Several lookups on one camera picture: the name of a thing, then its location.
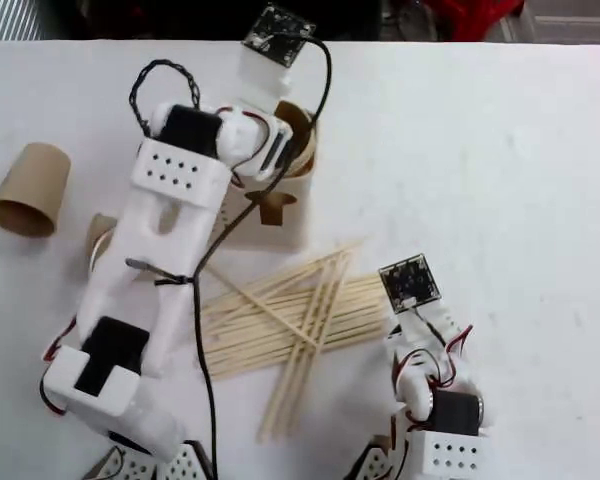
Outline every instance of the cardboard tube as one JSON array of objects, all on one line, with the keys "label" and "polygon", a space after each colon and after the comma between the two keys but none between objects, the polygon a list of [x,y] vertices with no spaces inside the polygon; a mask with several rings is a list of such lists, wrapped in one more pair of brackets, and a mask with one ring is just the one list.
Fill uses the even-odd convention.
[{"label": "cardboard tube", "polygon": [[93,270],[96,260],[104,253],[111,242],[113,229],[118,220],[96,213],[91,219],[87,230],[86,251],[89,259],[89,271]]},{"label": "cardboard tube", "polygon": [[71,168],[69,157],[46,143],[30,143],[0,185],[0,227],[25,237],[48,237]]},{"label": "cardboard tube", "polygon": [[[291,102],[282,100],[276,107],[274,115],[287,122],[293,129],[293,138],[290,140],[292,144],[294,144],[298,138],[304,138],[304,136],[306,136],[307,129],[311,123],[311,117],[305,110]],[[293,159],[286,176],[299,177],[310,171],[313,165],[315,151],[316,131],[314,129],[311,132],[309,140],[304,144],[302,152]]]}]

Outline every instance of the circuit board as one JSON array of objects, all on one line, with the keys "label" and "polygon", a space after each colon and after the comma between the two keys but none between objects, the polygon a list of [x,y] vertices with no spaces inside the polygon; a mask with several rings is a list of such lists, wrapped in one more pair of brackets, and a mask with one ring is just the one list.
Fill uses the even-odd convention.
[{"label": "circuit board", "polygon": [[422,253],[378,273],[396,314],[442,298]]},{"label": "circuit board", "polygon": [[277,37],[274,33],[309,36],[316,29],[313,23],[278,6],[268,4],[242,44],[286,68],[295,62],[304,41]]}]

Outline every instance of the perforated plastic part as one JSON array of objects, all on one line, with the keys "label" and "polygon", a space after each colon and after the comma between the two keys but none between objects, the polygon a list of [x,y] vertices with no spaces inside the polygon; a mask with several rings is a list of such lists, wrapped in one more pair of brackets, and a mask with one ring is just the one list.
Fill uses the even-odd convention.
[{"label": "perforated plastic part", "polygon": [[[156,469],[155,459],[135,450],[119,448],[123,458],[122,470],[115,477],[111,477],[111,480],[151,480]],[[114,449],[100,471],[96,475],[85,477],[85,479],[108,479],[110,475],[118,471],[118,468],[120,468],[120,455],[118,450]]]},{"label": "perforated plastic part", "polygon": [[171,463],[158,467],[158,480],[205,480],[196,452],[192,446],[183,444]]},{"label": "perforated plastic part", "polygon": [[145,138],[131,180],[138,187],[215,211],[230,177],[230,170],[217,160]]},{"label": "perforated plastic part", "polygon": [[[157,480],[207,480],[200,461],[191,445],[182,444],[178,455],[171,463],[158,463],[154,457],[119,446],[124,459],[122,470],[110,480],[152,480],[154,472]],[[120,455],[114,449],[108,454],[102,468],[85,480],[107,478],[120,468]]]},{"label": "perforated plastic part", "polygon": [[360,480],[373,480],[382,477],[389,470],[389,459],[381,448],[372,448],[360,468],[357,478]]},{"label": "perforated plastic part", "polygon": [[485,468],[488,441],[484,437],[440,432],[413,432],[407,468],[412,474],[472,479]]}]

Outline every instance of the wooden skewer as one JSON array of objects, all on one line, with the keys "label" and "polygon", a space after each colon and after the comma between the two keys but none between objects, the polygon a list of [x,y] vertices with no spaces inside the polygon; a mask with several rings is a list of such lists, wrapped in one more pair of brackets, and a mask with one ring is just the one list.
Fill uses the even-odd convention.
[{"label": "wooden skewer", "polygon": [[343,271],[341,273],[342,276],[340,277],[340,280],[338,281],[338,283],[335,287],[335,291],[333,293],[333,300],[331,301],[331,304],[328,307],[327,317],[322,326],[322,331],[320,332],[320,338],[318,339],[318,346],[316,347],[315,352],[312,352],[311,354],[309,354],[309,352],[305,352],[305,355],[307,357],[309,355],[311,356],[311,360],[309,362],[309,366],[307,367],[306,374],[304,375],[303,382],[300,387],[298,396],[293,399],[294,407],[291,409],[291,412],[290,412],[291,416],[289,418],[289,423],[288,423],[288,430],[287,430],[288,434],[293,433],[293,431],[295,431],[295,429],[297,428],[298,418],[300,418],[300,415],[299,415],[300,409],[302,408],[302,405],[303,405],[304,399],[305,399],[305,395],[306,395],[306,390],[307,390],[306,386],[309,383],[309,381],[311,380],[311,375],[313,374],[313,370],[315,368],[315,365],[316,365],[318,359],[320,358],[320,353],[322,352],[322,348],[324,347],[325,340],[327,338],[327,335],[329,334],[329,330],[331,328],[331,321],[333,319],[334,306],[338,300],[338,296],[340,295],[342,286],[344,284],[344,279],[345,279],[345,275],[346,275],[348,266],[349,266],[349,261],[347,261],[345,263],[345,265],[343,266]]},{"label": "wooden skewer", "polygon": [[[315,273],[315,271],[311,271],[311,272],[307,272],[306,276],[304,278],[310,277],[311,275],[313,275]],[[297,278],[294,279],[297,281],[300,281],[304,278]],[[280,288],[286,288],[288,287],[289,284],[283,284],[280,285]],[[349,285],[346,286],[346,288],[344,289],[343,293],[342,293],[342,298],[341,298],[341,302],[347,302],[347,301],[353,301],[353,300],[358,300],[361,298],[383,298],[385,295],[384,290],[380,289],[380,288],[376,288],[376,287],[369,287],[368,285],[362,285],[362,286],[353,286],[350,288]],[[311,299],[311,295],[303,295],[302,297],[298,297],[295,299],[289,299],[289,300],[281,300],[281,297],[277,297],[277,298],[269,298],[268,294],[265,294],[262,297],[258,297],[262,302],[265,302],[267,304],[268,307],[270,307],[272,310],[275,311],[280,311],[282,309],[286,309],[286,308],[292,308],[292,307],[296,307],[298,309],[300,309],[299,311],[302,311],[304,313],[304,308],[307,305],[307,302]],[[244,318],[249,317],[250,315],[253,315],[254,313],[260,313],[260,309],[256,306],[253,305],[252,303],[247,303],[247,304],[243,304],[241,307],[238,307],[236,310],[224,313],[221,317],[219,318],[213,318],[211,321],[207,322],[207,328],[209,329],[209,331],[215,330],[217,328],[220,328],[222,326],[222,324],[224,323],[240,323]]]},{"label": "wooden skewer", "polygon": [[[314,272],[307,272],[306,277],[313,275]],[[303,278],[296,278],[293,280],[301,281]],[[280,289],[288,287],[289,284],[280,285]],[[386,294],[382,289],[379,283],[369,283],[369,284],[347,284],[343,291],[342,301],[345,301],[345,298],[360,298],[360,296],[364,297],[384,297]],[[307,302],[311,299],[311,295],[309,293],[303,294],[292,294],[286,297],[269,297],[269,293],[259,297],[260,300],[265,301],[266,304],[271,307],[273,310],[279,310],[281,308],[290,308],[290,307],[299,307],[304,312],[304,307],[306,307]],[[245,317],[252,315],[254,313],[260,312],[260,309],[251,303],[243,303],[241,306],[234,305],[236,309],[226,311],[223,316],[219,318],[213,318],[211,321],[207,323],[207,328],[213,330],[215,328],[219,328],[222,324],[226,323],[240,323],[242,319]]]},{"label": "wooden skewer", "polygon": [[[368,325],[363,325],[361,327],[353,328],[346,332],[341,332],[334,335],[331,338],[327,339],[326,345],[331,345],[334,343],[339,343],[349,338],[357,338],[359,336],[363,336],[369,333],[377,332],[378,330],[383,330],[384,326],[380,323],[371,323]],[[302,344],[300,347],[301,352],[305,352],[307,350],[306,344]],[[212,363],[209,363],[209,368],[212,371],[217,371],[218,369],[228,370],[234,368],[240,368],[245,365],[253,364],[254,362],[260,362],[269,358],[276,358],[279,356],[286,356],[287,360],[290,357],[291,352],[293,351],[293,344],[287,343],[286,345],[282,345],[278,348],[272,349],[270,351],[266,351],[260,354],[248,354],[245,356],[232,356],[228,358],[223,358],[220,360],[216,360],[214,358]]]},{"label": "wooden skewer", "polygon": [[[348,325],[352,322],[359,323],[360,321],[363,321],[364,319],[368,318],[382,318],[383,313],[384,308],[382,306],[374,305],[372,307],[358,310],[353,313],[334,316],[333,324]],[[300,325],[300,327],[303,331],[306,331],[304,325],[305,324],[303,323]],[[231,334],[220,337],[221,340],[217,342],[211,342],[208,344],[208,346],[206,345],[207,341],[205,339],[205,351],[208,355],[211,355],[212,353],[221,350],[234,350],[238,347],[248,347],[249,345],[268,343],[269,341],[275,340],[276,338],[293,338],[289,337],[290,333],[288,332],[288,330],[281,330],[277,327],[277,324],[272,327],[268,325],[260,325],[254,328],[250,328],[248,330],[245,329],[243,331],[238,332],[237,334]]]},{"label": "wooden skewer", "polygon": [[[348,347],[348,346],[355,345],[358,343],[367,342],[369,340],[375,340],[377,338],[383,337],[384,334],[385,334],[384,328],[378,327],[377,330],[369,332],[365,335],[358,335],[358,336],[347,338],[345,340],[327,343],[323,350],[325,352],[330,352],[332,350],[336,350],[339,348]],[[268,358],[258,360],[258,361],[253,361],[253,362],[245,362],[242,365],[232,366],[229,368],[224,368],[224,369],[223,368],[217,368],[217,369],[211,368],[211,375],[214,379],[220,380],[220,379],[224,379],[224,378],[233,377],[235,375],[238,375],[240,373],[247,372],[250,370],[256,370],[256,369],[260,369],[260,368],[269,367],[272,365],[277,365],[278,363],[285,362],[289,358],[290,350],[291,349],[289,349],[286,353],[282,352],[281,354],[279,354],[277,356],[270,356]]]},{"label": "wooden skewer", "polygon": [[[293,275],[297,275],[298,273],[303,272],[307,267],[310,267],[314,263],[324,262],[326,260],[329,260],[330,258],[333,258],[333,257],[339,255],[340,253],[350,252],[350,251],[354,250],[355,248],[362,245],[362,243],[364,243],[365,240],[366,240],[365,238],[361,238],[358,240],[344,243],[340,247],[338,247],[336,250],[334,250],[333,252],[331,252],[327,255],[319,255],[319,256],[312,257],[311,259],[307,260],[301,266],[289,267],[289,268],[286,268],[274,275],[268,275],[266,277],[260,278],[254,282],[251,282],[251,283],[245,285],[244,288],[246,290],[250,290],[253,292],[260,292],[260,294],[262,294],[263,290],[266,290],[274,285],[277,285],[278,283],[287,280],[288,278],[290,278]],[[241,299],[241,296],[237,293],[227,293],[226,295],[223,295],[222,297],[214,300],[214,308],[219,307],[224,301],[240,300],[240,299]],[[203,313],[209,313],[210,311],[212,311],[211,307],[206,307],[206,308],[209,308],[209,310],[203,309]]]},{"label": "wooden skewer", "polygon": [[[345,336],[357,334],[362,329],[376,328],[378,325],[382,325],[383,319],[384,318],[380,315],[370,315],[353,322],[332,324],[332,331],[329,334],[327,341],[333,341]],[[295,343],[294,336],[283,333],[277,338],[267,338],[262,341],[250,342],[248,345],[238,345],[234,348],[225,348],[211,352],[207,356],[207,363],[213,365],[231,359],[236,361],[244,360],[291,347],[294,346]]]},{"label": "wooden skewer", "polygon": [[298,330],[295,326],[291,325],[284,318],[279,316],[276,312],[271,310],[266,304],[262,303],[259,299],[257,299],[253,295],[251,295],[249,292],[243,291],[240,287],[238,287],[236,284],[234,284],[231,280],[226,278],[220,272],[218,272],[217,270],[212,268],[210,265],[207,265],[207,270],[209,272],[211,272],[213,274],[213,276],[216,277],[218,280],[225,283],[227,286],[235,289],[236,291],[240,292],[242,295],[244,295],[246,298],[248,298],[251,302],[258,305],[264,312],[268,313],[273,319],[275,319],[278,322],[280,322],[281,324],[285,325],[289,330],[291,330],[297,336],[302,338],[305,342],[309,343],[310,345],[313,345],[314,347],[316,346],[316,342],[314,342],[311,338],[309,338],[302,331]]},{"label": "wooden skewer", "polygon": [[[267,293],[265,293],[264,295],[262,295],[260,297],[261,301],[265,301],[268,300],[270,297],[272,297],[273,295],[275,295],[276,293],[285,290],[286,288],[289,288],[291,285],[294,285],[302,280],[305,280],[306,278],[310,277],[311,275],[313,275],[314,273],[316,273],[316,271],[318,270],[319,266],[315,265],[312,266],[311,268],[308,268],[306,271],[302,272],[301,274],[293,277],[290,280],[287,280],[286,282],[283,282],[281,284],[279,284],[278,286],[276,286],[275,288],[271,289],[270,291],[268,291]],[[210,329],[215,329],[215,328],[219,328],[221,327],[223,324],[227,323],[229,320],[232,320],[234,318],[237,318],[240,316],[241,313],[249,310],[253,305],[251,303],[246,303],[244,305],[242,305],[241,307],[239,307],[238,309],[227,313],[226,315],[220,317],[217,320],[214,320],[212,322],[210,322],[208,324]]]},{"label": "wooden skewer", "polygon": [[[331,276],[329,278],[329,282],[325,288],[324,295],[321,298],[320,305],[318,307],[318,313],[316,316],[316,321],[313,324],[313,328],[311,330],[311,338],[317,338],[320,336],[320,328],[322,326],[322,321],[325,319],[324,312],[328,309],[328,304],[332,300],[332,291],[336,285],[338,280],[339,267],[344,263],[345,266],[349,265],[349,258],[344,255],[339,255],[335,259],[335,265],[331,272]],[[304,385],[304,378],[306,376],[306,366],[308,362],[308,355],[306,351],[303,351],[300,355],[300,358],[297,362],[297,367],[293,372],[291,383],[287,389],[285,400],[286,402],[280,408],[280,412],[278,414],[278,421],[274,425],[272,430],[272,434],[277,436],[281,433],[286,433],[287,424],[290,420],[290,415],[292,413],[293,406],[295,405],[295,399],[300,395],[300,391]]]},{"label": "wooden skewer", "polygon": [[[326,270],[326,268],[323,267],[322,272],[320,274],[320,280],[318,281],[318,285],[316,286],[316,288],[313,291],[313,295],[311,295],[311,301],[309,303],[309,306],[306,310],[306,313],[305,313],[305,316],[304,316],[304,319],[302,322],[302,330],[303,331],[307,331],[309,329],[309,324],[310,324],[311,318],[313,316],[313,310],[315,308],[316,301],[318,300],[318,297],[320,296],[320,291],[322,290],[322,285],[324,284],[325,279],[326,279],[326,273],[327,273],[327,270]],[[260,429],[258,430],[258,436],[257,436],[258,442],[264,441],[265,437],[269,434],[269,431],[271,430],[271,427],[276,420],[276,416],[278,415],[278,411],[280,409],[280,403],[284,399],[284,395],[286,393],[287,386],[289,384],[289,380],[291,379],[291,374],[293,373],[293,366],[295,365],[296,357],[298,356],[298,353],[300,353],[301,346],[302,345],[299,344],[298,342],[294,343],[293,349],[291,350],[291,355],[289,357],[289,360],[287,361],[284,371],[282,372],[282,376],[280,377],[280,380],[278,380],[276,389],[273,392],[273,394],[271,395],[271,398],[269,399],[269,404],[267,406],[267,413],[265,414],[265,417],[264,417],[262,423],[260,424]]]},{"label": "wooden skewer", "polygon": [[[336,306],[336,312],[334,316],[341,317],[344,315],[355,314],[356,312],[364,312],[370,308],[383,308],[384,302],[382,302],[381,298],[372,298],[369,300],[359,300],[351,303],[346,303],[341,305],[340,303]],[[289,323],[300,326],[301,325],[301,313],[297,308],[293,310],[277,310],[276,313],[283,316]],[[248,334],[251,331],[258,331],[261,329],[278,332],[280,331],[279,325],[272,323],[263,323],[264,314],[259,313],[257,315],[250,315],[247,319],[245,319],[242,323],[226,325],[222,328],[218,328],[216,330],[205,331],[203,330],[204,338],[237,338],[241,339],[242,336]]]}]

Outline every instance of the white table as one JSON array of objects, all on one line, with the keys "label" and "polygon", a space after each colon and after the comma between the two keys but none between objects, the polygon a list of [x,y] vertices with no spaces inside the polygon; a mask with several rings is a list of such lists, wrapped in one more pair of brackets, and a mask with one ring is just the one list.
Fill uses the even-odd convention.
[{"label": "white table", "polygon": [[[292,97],[307,107],[324,75],[310,50]],[[332,50],[311,250],[373,232],[356,260],[364,272],[424,251],[446,305],[476,326],[468,352],[498,412],[497,478],[600,478],[600,47]],[[75,418],[45,410],[40,354],[84,288],[89,219],[122,205],[141,138],[127,105],[136,74],[171,58],[213,101],[230,93],[238,52],[237,43],[0,44],[0,180],[30,141],[73,161],[53,237],[0,230],[0,478],[78,478],[106,450]],[[181,78],[160,73],[140,103],[148,112],[185,95]],[[222,251],[215,263],[243,281],[301,257]],[[191,347],[176,353],[163,400],[208,450],[192,358]],[[388,432],[396,405],[380,342],[327,354],[302,431],[257,446],[277,372],[216,384],[223,480],[342,478],[369,437]]]}]

